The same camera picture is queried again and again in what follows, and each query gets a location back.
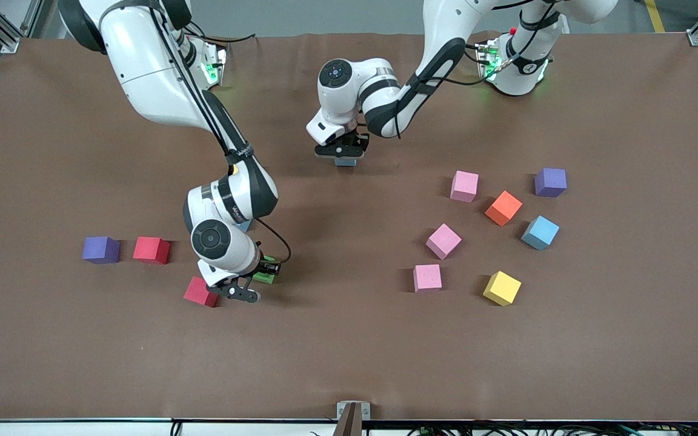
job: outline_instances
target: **yellow floor stripe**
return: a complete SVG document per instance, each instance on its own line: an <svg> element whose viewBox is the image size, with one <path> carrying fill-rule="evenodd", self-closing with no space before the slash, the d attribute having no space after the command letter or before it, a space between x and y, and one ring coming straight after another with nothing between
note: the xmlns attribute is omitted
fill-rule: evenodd
<svg viewBox="0 0 698 436"><path fill-rule="evenodd" d="M662 22L662 16L659 15L659 9L656 8L656 0L645 0L645 7L648 9L648 15L651 16L653 31L664 33L664 23Z"/></svg>

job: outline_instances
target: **black cable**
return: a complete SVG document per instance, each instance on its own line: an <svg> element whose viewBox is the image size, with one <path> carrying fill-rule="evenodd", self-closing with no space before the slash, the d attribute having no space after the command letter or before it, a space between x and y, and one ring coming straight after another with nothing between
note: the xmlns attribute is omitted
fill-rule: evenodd
<svg viewBox="0 0 698 436"><path fill-rule="evenodd" d="M530 44L532 44L532 41L535 39L535 35L537 35L537 31L540 30L540 22L542 22L545 19L545 17L548 16L548 12L550 12L551 9L553 9L553 8L554 8L554 3L551 3L551 5L548 6L548 9L546 9L546 11L543 13L543 17L540 18L540 21L538 21L535 24L535 31L532 32L532 36L530 36L529 41L527 41L527 43L524 44L524 47L521 50L519 50L518 53L516 53L516 55L514 56L515 58L521 58L521 55L523 55L525 50L527 50L527 48L530 46ZM451 80L450 78L437 78L437 77L419 78L418 80L416 80L416 82L419 85L419 83L421 83L421 82L428 82L430 80L441 80L443 82L454 83L455 85L473 86L473 85L477 85L481 82L484 82L491 75L492 74L485 75L484 77L480 78L479 80L476 80L475 82L458 82L455 80Z"/></svg>
<svg viewBox="0 0 698 436"><path fill-rule="evenodd" d="M481 60L481 59L476 59L476 58L474 58L473 56L470 56L470 53L468 53L468 50L467 50L467 49L465 49L465 57L468 58L468 59L470 59L470 60L473 61L473 62L476 62L477 64L481 64L481 65L491 65L490 61L483 61L483 60Z"/></svg>
<svg viewBox="0 0 698 436"><path fill-rule="evenodd" d="M180 436L182 433L182 421L172 420L171 431L169 431L169 436Z"/></svg>
<svg viewBox="0 0 698 436"><path fill-rule="evenodd" d="M492 11L499 11L501 9L515 8L516 6L526 5L527 3L532 3L533 0L521 0L521 2L509 3L508 5L495 6Z"/></svg>
<svg viewBox="0 0 698 436"><path fill-rule="evenodd" d="M201 36L202 38L206 37L206 32L203 31L203 28L201 28L200 25L197 25L195 22L192 21L190 22L190 24L193 25L193 27L196 27L197 31L199 31L198 36Z"/></svg>
<svg viewBox="0 0 698 436"><path fill-rule="evenodd" d="M185 82L185 86L188 89L188 92L190 93L190 96L192 97L193 102L196 103L197 107L199 108L199 111L200 111L201 115L203 116L204 121L206 121L207 126L210 127L211 133L213 133L215 139L219 143L219 146L222 147L222 151L225 153L225 155L227 155L228 154L227 145L225 145L225 141L222 140L222 136L219 134L219 127L217 127L217 125L215 124L214 119L208 115L208 111L210 111L210 110L208 108L204 107L204 105L202 105L201 99L198 98L198 96L196 95L196 92L190 86L192 83L192 85L195 86L196 89L198 89L198 86L196 85L196 81L193 80L193 76L189 74L190 82L188 82L187 78L185 77L185 73L177 65L177 62L179 60L174 55L174 52L172 52L171 47L169 46L168 41L166 40L166 37L163 34L164 30L167 32L166 17L165 16L163 17L162 24L158 24L158 18L155 16L154 9L150 9L150 16L152 17L152 20L153 20L153 23L155 24L155 27L158 28L158 36L161 37L161 42L163 42L164 50L166 50L166 52L168 52L168 55L171 58L171 61L174 63L174 67L177 69L177 72L179 73L179 77L182 78L183 82Z"/></svg>
<svg viewBox="0 0 698 436"><path fill-rule="evenodd" d="M543 13L543 17L540 18L540 21L538 21L537 24L535 24L535 31L532 32L532 36L530 36L530 39L524 45L524 48L522 48L521 50L519 50L518 53L516 53L515 58L521 58L521 55L522 55L522 53L524 53L524 50L526 50L527 47L529 47L530 44L532 44L532 40L535 39L535 36L537 36L537 31L540 30L540 22L542 22L545 19L545 17L548 16L548 12L550 12L552 8L554 8L554 3L551 3L551 5L548 6L548 9L546 9L546 11ZM473 59L470 56L468 56L468 53L464 53L464 55L467 56L468 59L470 59L471 61L476 61L476 63L480 63L479 60ZM430 80L440 80L441 82L454 83L455 85L461 85L461 86L474 86L474 85L479 85L479 83L485 82L491 76L492 76L491 73L486 74L484 77L479 78L479 80L476 80L474 82L459 82L459 81L454 80L454 79L439 78L439 77L418 78L418 79L416 79L416 86L418 86L420 83L423 83L423 82L429 82ZM399 111L400 111L400 100L396 99L395 100L395 133L396 133L396 136L398 139L400 139L400 127L398 124Z"/></svg>
<svg viewBox="0 0 698 436"><path fill-rule="evenodd" d="M221 38L213 38L210 36L202 36L203 39L206 39L206 41L216 41L216 42L224 42L225 44L230 44L231 42L241 42L241 41L246 41L247 39L254 38L255 33L252 33L251 35L244 36L244 38L238 38L238 39L221 39Z"/></svg>
<svg viewBox="0 0 698 436"><path fill-rule="evenodd" d="M289 245L289 243L287 243L287 240L285 240L285 238L283 238L282 235L280 235L277 231L275 231L271 226L264 223L263 220L261 220L260 218L255 218L255 221L258 221L258 223L263 224L263 226L265 226L265 228L268 229L269 232L274 234L275 237L279 238L279 240L282 241L282 243L286 246L287 257L285 257L284 260L280 260L279 264L283 264L283 263L287 262L288 260L290 260L290 258L293 256L293 249L290 248L290 245Z"/></svg>

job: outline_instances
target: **light blue cube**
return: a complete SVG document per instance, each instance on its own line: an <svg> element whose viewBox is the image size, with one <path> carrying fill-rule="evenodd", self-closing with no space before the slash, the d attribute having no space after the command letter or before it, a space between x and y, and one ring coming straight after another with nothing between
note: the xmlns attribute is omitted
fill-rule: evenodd
<svg viewBox="0 0 698 436"><path fill-rule="evenodd" d="M236 224L236 227L246 233L250 229L250 224L252 224L252 220L244 221L241 224Z"/></svg>
<svg viewBox="0 0 698 436"><path fill-rule="evenodd" d="M546 220L543 216L538 216L527 227L521 240L538 250L545 250L554 241L557 232L559 232L559 226Z"/></svg>
<svg viewBox="0 0 698 436"><path fill-rule="evenodd" d="M357 159L336 159L337 167L356 167Z"/></svg>

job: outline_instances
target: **cube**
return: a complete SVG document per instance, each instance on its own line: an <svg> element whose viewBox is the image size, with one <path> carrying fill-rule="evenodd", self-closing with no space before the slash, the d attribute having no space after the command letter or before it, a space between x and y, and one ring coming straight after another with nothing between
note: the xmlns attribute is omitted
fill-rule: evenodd
<svg viewBox="0 0 698 436"><path fill-rule="evenodd" d="M438 230L427 239L426 246L429 246L438 259L446 259L449 253L459 245L462 238L455 234L449 226L441 224Z"/></svg>
<svg viewBox="0 0 698 436"><path fill-rule="evenodd" d="M502 191L502 194L492 203L487 209L487 216L500 226L504 226L516 215L516 212L521 208L521 202L508 191Z"/></svg>
<svg viewBox="0 0 698 436"><path fill-rule="evenodd" d="M246 233L250 229L250 224L252 224L252 220L244 221L241 224L236 224L236 227L238 227L239 230Z"/></svg>
<svg viewBox="0 0 698 436"><path fill-rule="evenodd" d="M82 259L97 265L117 263L120 260L120 242L106 236L86 237Z"/></svg>
<svg viewBox="0 0 698 436"><path fill-rule="evenodd" d="M357 159L336 159L337 167L356 167Z"/></svg>
<svg viewBox="0 0 698 436"><path fill-rule="evenodd" d="M266 255L263 256L263 259L268 260L269 262L274 262L275 260L274 257L268 257ZM252 276L252 279L257 282L263 282L271 285L274 284L274 277L276 276L267 272L256 272L254 276Z"/></svg>
<svg viewBox="0 0 698 436"><path fill-rule="evenodd" d="M160 237L140 236L136 239L133 258L145 264L166 265L171 244Z"/></svg>
<svg viewBox="0 0 698 436"><path fill-rule="evenodd" d="M521 240L538 250L545 250L551 245L557 232L559 232L559 226L546 220L543 216L538 216L532 220L527 230L521 235Z"/></svg>
<svg viewBox="0 0 698 436"><path fill-rule="evenodd" d="M185 300L190 300L193 303L198 303L206 307L214 307L217 305L218 294L209 292L206 289L206 282L200 277L190 279L188 290L185 291Z"/></svg>
<svg viewBox="0 0 698 436"><path fill-rule="evenodd" d="M440 266L416 265L413 268L413 291L416 293L440 290Z"/></svg>
<svg viewBox="0 0 698 436"><path fill-rule="evenodd" d="M513 303L520 287L521 282L502 271L497 271L488 282L484 296L501 306L508 306Z"/></svg>
<svg viewBox="0 0 698 436"><path fill-rule="evenodd" d="M567 190L567 173L561 168L543 168L535 176L535 195L559 197Z"/></svg>
<svg viewBox="0 0 698 436"><path fill-rule="evenodd" d="M479 175L471 172L457 171L451 181L449 198L461 202L472 202L479 192Z"/></svg>

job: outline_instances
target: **table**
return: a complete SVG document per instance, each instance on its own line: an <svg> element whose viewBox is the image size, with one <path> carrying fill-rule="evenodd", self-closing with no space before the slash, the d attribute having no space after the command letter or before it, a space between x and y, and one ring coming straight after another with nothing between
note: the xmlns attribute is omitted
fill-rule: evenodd
<svg viewBox="0 0 698 436"><path fill-rule="evenodd" d="M3 57L0 417L321 417L360 399L384 419L698 420L698 47L566 35L531 96L444 85L357 168L314 158L319 67L380 56L404 81L422 45L232 44L217 94L279 186L268 222L294 257L260 304L216 309L182 299L182 201L225 171L210 134L145 121L75 42ZM567 169L560 198L532 194L543 167ZM481 174L472 204L448 199L457 169ZM524 205L498 227L482 211L502 190ZM537 215L562 227L548 251L518 239ZM464 241L445 290L416 295L442 223ZM83 262L94 235L124 261ZM173 241L171 263L134 262L140 235ZM512 306L481 296L498 270L523 282Z"/></svg>

